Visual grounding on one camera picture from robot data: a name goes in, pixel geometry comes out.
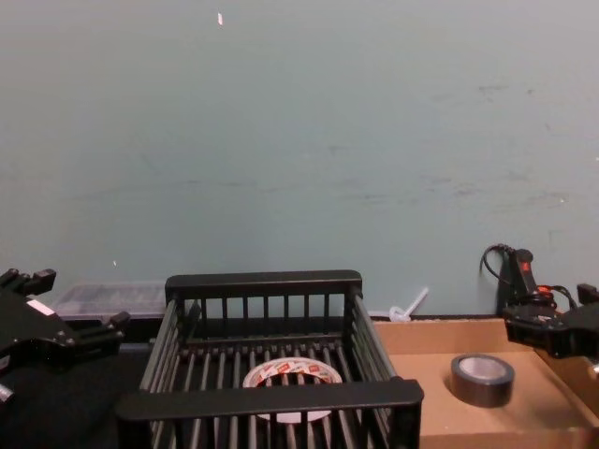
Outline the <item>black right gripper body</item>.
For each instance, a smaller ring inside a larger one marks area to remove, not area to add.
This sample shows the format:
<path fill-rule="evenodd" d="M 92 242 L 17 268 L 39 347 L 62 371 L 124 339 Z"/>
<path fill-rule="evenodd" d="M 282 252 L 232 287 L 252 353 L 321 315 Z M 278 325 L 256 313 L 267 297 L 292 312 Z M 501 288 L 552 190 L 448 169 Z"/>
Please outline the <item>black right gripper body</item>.
<path fill-rule="evenodd" d="M 598 304 L 581 306 L 547 322 L 546 352 L 554 358 L 598 357 Z"/>

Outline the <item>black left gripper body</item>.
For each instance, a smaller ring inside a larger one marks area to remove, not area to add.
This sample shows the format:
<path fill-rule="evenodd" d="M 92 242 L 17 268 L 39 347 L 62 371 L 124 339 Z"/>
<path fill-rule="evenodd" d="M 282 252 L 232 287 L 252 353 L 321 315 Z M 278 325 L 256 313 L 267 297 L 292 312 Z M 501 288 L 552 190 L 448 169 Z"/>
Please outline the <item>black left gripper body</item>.
<path fill-rule="evenodd" d="M 37 299 L 1 291 L 1 373 L 31 364 L 70 365 L 74 331 Z"/>

